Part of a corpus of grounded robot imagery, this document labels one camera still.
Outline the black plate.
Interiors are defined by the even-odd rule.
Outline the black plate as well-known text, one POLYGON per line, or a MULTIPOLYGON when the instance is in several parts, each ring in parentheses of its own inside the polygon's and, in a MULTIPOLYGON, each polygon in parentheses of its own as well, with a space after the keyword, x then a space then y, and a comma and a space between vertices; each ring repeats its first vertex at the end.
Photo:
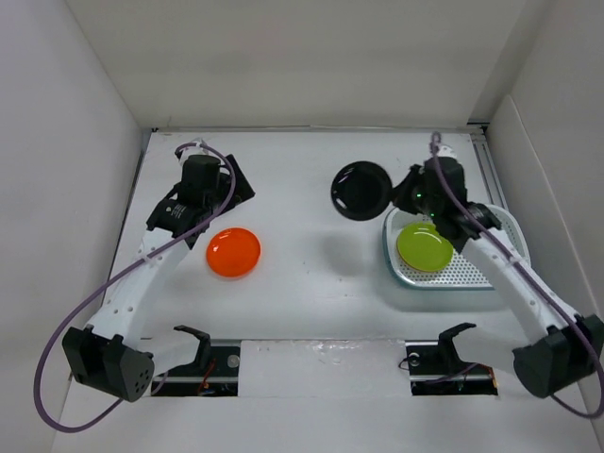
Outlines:
POLYGON ((344 218, 364 222, 388 208, 392 189, 392 181, 380 165, 361 160, 347 164, 333 178, 330 198, 344 218))

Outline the green plate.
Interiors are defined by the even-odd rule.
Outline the green plate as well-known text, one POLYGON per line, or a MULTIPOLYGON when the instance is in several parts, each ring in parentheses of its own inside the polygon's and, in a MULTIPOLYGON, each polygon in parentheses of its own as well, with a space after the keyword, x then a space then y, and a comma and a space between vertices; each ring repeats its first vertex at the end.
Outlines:
POLYGON ((404 226, 395 241, 400 258, 411 268, 427 273, 439 272, 451 262, 454 249, 435 225, 415 222, 404 226))

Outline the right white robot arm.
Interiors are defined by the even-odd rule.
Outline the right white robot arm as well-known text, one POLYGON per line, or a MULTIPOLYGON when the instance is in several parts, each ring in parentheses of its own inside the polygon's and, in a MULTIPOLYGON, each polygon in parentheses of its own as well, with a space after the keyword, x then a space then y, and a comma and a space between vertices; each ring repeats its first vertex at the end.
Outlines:
POLYGON ((464 171, 451 157, 413 165, 392 193, 393 205, 424 214, 454 249, 477 267, 508 305, 526 340, 507 345, 471 323, 443 333, 436 360, 449 372, 480 362, 516 375, 539 398, 591 375, 601 377, 603 322, 583 316, 556 296, 516 251, 499 219, 467 199, 464 171))

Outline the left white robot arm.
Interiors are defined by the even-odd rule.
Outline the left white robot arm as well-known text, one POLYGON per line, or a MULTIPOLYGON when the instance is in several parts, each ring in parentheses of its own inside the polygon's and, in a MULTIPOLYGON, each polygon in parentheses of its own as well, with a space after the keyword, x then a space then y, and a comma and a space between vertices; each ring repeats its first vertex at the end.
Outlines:
POLYGON ((178 367, 196 375, 210 365, 208 333, 179 325, 146 341, 143 327, 164 283, 210 222, 255 195, 232 155, 194 154, 181 169, 146 221, 134 270, 117 281, 84 328, 71 327, 62 339, 78 383, 128 402, 140 399, 156 375, 178 367))

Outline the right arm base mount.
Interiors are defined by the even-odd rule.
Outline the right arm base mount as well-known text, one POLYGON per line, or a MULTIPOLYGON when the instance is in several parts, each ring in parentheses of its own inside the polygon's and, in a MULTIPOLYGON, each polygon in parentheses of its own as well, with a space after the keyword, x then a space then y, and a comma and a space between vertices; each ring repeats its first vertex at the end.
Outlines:
POLYGON ((472 323, 462 323, 439 334, 437 340, 405 342, 406 356, 398 368, 409 374, 413 396, 498 396, 492 368, 462 361, 453 339, 472 323))

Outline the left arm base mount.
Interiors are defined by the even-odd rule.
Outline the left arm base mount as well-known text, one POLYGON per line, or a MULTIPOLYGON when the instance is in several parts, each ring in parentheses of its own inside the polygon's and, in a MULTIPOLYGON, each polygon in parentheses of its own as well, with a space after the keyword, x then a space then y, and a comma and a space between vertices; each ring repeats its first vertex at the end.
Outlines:
POLYGON ((238 340, 213 340, 183 325, 158 342, 147 342, 154 354, 152 396, 234 397, 239 391, 241 345, 238 340))

